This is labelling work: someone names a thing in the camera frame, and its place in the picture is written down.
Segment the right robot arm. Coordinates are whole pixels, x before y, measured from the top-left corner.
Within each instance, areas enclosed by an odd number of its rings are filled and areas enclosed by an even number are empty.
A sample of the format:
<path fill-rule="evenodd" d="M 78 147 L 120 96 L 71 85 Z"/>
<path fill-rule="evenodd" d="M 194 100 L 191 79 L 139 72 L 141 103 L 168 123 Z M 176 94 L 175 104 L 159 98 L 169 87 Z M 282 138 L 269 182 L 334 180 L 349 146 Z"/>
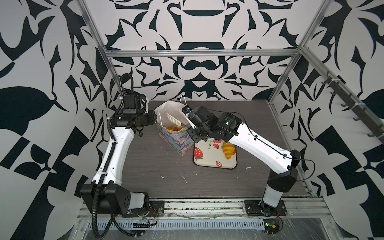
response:
<path fill-rule="evenodd" d="M 267 186 L 260 202 L 261 209 L 274 211 L 284 193 L 290 191 L 296 183 L 298 171 L 292 152 L 282 149 L 248 126 L 245 117 L 235 112 L 221 112 L 214 115 L 214 110 L 198 106 L 178 108 L 179 117 L 167 114 L 172 123 L 187 130 L 194 143 L 207 142 L 209 139 L 228 142 L 255 156 L 270 168 Z"/>

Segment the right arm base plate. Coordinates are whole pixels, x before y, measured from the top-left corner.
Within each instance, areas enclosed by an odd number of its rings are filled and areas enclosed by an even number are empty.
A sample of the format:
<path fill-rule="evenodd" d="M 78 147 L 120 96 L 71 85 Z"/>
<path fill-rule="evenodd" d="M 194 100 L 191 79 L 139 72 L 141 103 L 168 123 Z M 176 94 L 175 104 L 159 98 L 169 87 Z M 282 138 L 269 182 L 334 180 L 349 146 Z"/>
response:
<path fill-rule="evenodd" d="M 271 207 L 262 200 L 245 200 L 245 209 L 249 217 L 277 217 L 286 216 L 286 205 L 283 200 L 277 207 Z"/>

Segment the small circuit board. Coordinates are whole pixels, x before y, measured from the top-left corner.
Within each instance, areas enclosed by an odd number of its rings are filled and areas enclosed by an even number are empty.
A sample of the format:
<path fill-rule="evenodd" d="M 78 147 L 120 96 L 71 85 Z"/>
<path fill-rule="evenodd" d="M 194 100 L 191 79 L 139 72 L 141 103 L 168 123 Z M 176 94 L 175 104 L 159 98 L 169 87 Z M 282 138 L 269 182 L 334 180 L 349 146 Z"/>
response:
<path fill-rule="evenodd" d="M 264 233 L 269 236 L 274 236 L 279 233 L 284 227 L 282 220 L 264 219 Z"/>

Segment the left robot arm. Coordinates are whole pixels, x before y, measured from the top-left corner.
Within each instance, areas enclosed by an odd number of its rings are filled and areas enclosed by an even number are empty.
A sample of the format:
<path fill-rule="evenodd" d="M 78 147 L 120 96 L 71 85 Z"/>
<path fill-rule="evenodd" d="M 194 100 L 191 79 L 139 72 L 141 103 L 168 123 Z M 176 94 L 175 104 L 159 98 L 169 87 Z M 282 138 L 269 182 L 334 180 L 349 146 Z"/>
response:
<path fill-rule="evenodd" d="M 148 194 L 122 187 L 122 173 L 135 134 L 142 136 L 143 128 L 155 125 L 157 116 L 148 109 L 148 98 L 138 94 L 124 96 L 118 110 L 107 120 L 107 150 L 91 183 L 83 184 L 81 197 L 92 214 L 145 213 L 149 208 Z"/>

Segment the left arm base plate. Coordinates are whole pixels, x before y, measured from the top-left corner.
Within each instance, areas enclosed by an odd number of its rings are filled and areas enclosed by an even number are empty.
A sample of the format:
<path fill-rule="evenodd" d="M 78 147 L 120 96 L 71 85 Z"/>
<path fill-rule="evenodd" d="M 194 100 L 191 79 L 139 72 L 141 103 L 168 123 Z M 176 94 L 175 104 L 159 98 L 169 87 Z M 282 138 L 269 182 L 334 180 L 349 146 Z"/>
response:
<path fill-rule="evenodd" d="M 163 214 L 165 208 L 164 201 L 153 201 L 145 203 L 141 209 L 130 210 L 127 214 L 123 214 L 123 218 L 149 217 L 155 218 Z"/>

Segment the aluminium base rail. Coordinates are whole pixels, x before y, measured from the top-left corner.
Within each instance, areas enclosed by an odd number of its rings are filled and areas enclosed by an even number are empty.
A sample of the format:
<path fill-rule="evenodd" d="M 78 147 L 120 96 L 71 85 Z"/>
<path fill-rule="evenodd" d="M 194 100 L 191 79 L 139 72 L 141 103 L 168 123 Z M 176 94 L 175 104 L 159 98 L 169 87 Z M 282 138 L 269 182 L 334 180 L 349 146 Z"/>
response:
<path fill-rule="evenodd" d="M 199 219 L 199 218 L 245 218 L 252 205 L 258 205 L 260 198 L 213 198 L 213 199 L 154 199 L 150 213 L 157 217 Z M 332 214 L 322 198 L 282 198 L 281 217 L 331 218 Z"/>

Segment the white strawberry tray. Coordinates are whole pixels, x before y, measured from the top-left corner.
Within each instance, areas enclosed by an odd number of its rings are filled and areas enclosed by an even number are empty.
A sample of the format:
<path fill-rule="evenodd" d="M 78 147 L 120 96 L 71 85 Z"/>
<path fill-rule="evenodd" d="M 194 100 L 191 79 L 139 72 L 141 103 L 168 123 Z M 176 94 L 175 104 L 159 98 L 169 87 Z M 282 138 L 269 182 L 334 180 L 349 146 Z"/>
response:
<path fill-rule="evenodd" d="M 237 167 L 236 153 L 227 160 L 222 151 L 223 140 L 209 138 L 206 142 L 195 143 L 193 159 L 194 163 L 200 167 L 234 169 Z"/>

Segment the croissant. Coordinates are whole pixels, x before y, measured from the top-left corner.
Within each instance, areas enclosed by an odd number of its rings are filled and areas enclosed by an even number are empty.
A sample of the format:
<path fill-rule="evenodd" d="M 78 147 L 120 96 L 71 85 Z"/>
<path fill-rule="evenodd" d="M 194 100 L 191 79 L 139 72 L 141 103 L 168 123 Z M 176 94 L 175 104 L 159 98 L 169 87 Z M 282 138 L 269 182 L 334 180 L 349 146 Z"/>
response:
<path fill-rule="evenodd" d="M 225 155 L 225 158 L 229 160 L 236 153 L 236 147 L 229 142 L 224 142 L 222 144 L 222 151 Z"/>
<path fill-rule="evenodd" d="M 167 127 L 167 131 L 171 134 L 173 132 L 179 132 L 183 129 L 184 127 L 183 126 L 177 126 L 177 125 L 173 125 L 172 127 Z"/>

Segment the white floral paper bag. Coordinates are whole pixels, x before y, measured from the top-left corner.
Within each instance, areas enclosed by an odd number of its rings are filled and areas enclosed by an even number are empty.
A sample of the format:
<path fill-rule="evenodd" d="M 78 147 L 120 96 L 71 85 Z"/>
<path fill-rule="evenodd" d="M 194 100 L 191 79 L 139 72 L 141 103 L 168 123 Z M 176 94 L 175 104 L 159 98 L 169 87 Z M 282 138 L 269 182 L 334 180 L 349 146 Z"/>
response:
<path fill-rule="evenodd" d="M 187 126 L 183 126 L 184 128 L 181 131 L 170 134 L 167 131 L 167 127 L 172 127 L 175 124 L 168 120 L 167 113 L 178 117 L 178 115 L 181 115 L 179 108 L 184 106 L 186 105 L 181 102 L 166 101 L 155 109 L 159 136 L 182 156 L 185 155 L 194 144 L 187 132 L 188 127 L 190 127 L 189 123 Z"/>

